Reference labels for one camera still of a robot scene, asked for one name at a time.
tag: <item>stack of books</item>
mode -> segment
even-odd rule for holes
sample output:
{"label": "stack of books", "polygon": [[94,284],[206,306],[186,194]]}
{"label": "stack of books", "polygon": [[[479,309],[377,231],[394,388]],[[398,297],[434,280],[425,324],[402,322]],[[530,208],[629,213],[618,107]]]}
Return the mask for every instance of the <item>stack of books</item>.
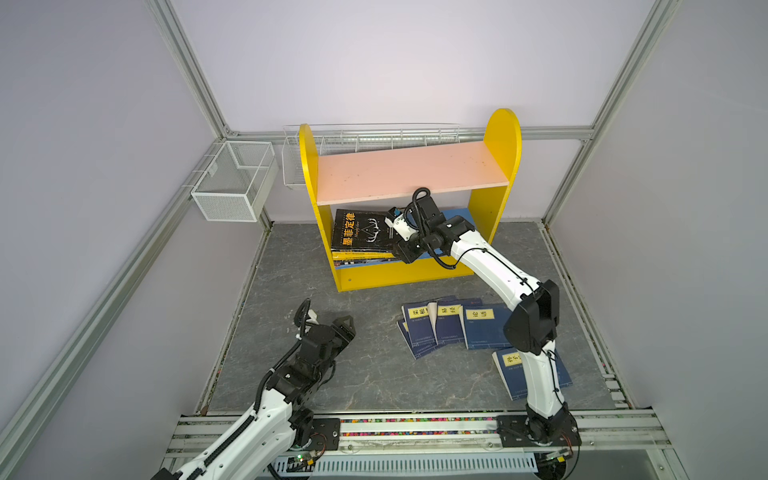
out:
{"label": "stack of books", "polygon": [[[492,353],[492,360],[510,398],[517,400],[526,397],[528,387],[520,353],[504,335],[504,325],[510,315],[510,309],[504,304],[483,305],[479,298],[458,300],[455,296],[444,296],[406,303],[397,326],[414,359],[452,343],[467,350],[497,349]],[[560,356],[555,355],[560,387],[573,385]]]}
{"label": "stack of books", "polygon": [[[469,209],[444,210],[446,219],[461,215],[474,224]],[[400,240],[395,229],[388,227],[386,212],[368,210],[336,210],[331,236],[331,258],[336,269],[377,263],[399,262],[392,255],[392,246]],[[425,253],[421,258],[428,258]]]}

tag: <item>book title label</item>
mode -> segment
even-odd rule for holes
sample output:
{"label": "book title label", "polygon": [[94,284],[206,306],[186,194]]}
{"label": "book title label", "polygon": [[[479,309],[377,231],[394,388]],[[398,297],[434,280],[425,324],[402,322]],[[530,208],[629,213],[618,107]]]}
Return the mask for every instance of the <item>book title label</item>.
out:
{"label": "book title label", "polygon": [[440,306],[437,309],[438,315],[458,315],[460,314],[462,306],[461,305],[446,305],[446,306]]}
{"label": "book title label", "polygon": [[408,309],[408,316],[411,317],[412,319],[421,318],[423,316],[428,316],[428,315],[429,315],[429,311],[425,306],[417,306],[415,308]]}
{"label": "book title label", "polygon": [[494,319],[493,315],[493,309],[482,309],[482,310],[467,310],[466,311],[466,317],[467,319]]}
{"label": "book title label", "polygon": [[520,358],[520,353],[508,353],[502,358],[504,359],[504,366],[515,366],[523,363],[523,359]]}

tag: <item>black book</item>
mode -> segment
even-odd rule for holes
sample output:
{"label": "black book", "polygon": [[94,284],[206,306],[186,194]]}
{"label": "black book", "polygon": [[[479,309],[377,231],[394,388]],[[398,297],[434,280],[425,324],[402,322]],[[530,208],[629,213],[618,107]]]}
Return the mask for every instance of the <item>black book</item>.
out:
{"label": "black book", "polygon": [[386,212],[336,210],[331,251],[391,252],[397,241],[395,229],[384,221]]}

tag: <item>pink shelf board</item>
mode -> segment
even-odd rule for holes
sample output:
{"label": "pink shelf board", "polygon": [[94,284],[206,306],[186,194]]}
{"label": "pink shelf board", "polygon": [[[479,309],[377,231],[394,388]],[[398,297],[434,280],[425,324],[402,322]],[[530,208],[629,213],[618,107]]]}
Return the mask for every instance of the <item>pink shelf board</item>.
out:
{"label": "pink shelf board", "polygon": [[481,141],[329,155],[319,158],[317,204],[410,197],[509,185]]}

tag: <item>white wire basket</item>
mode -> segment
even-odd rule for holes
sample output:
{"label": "white wire basket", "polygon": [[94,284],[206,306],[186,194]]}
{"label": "white wire basket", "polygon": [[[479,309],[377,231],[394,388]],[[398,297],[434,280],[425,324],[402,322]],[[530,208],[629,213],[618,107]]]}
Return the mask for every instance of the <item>white wire basket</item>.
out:
{"label": "white wire basket", "polygon": [[[299,125],[283,127],[283,182],[294,190],[306,189],[301,168]],[[320,155],[457,144],[456,124],[310,125]]]}
{"label": "white wire basket", "polygon": [[279,170],[270,142],[225,141],[192,189],[206,220],[257,222]]}

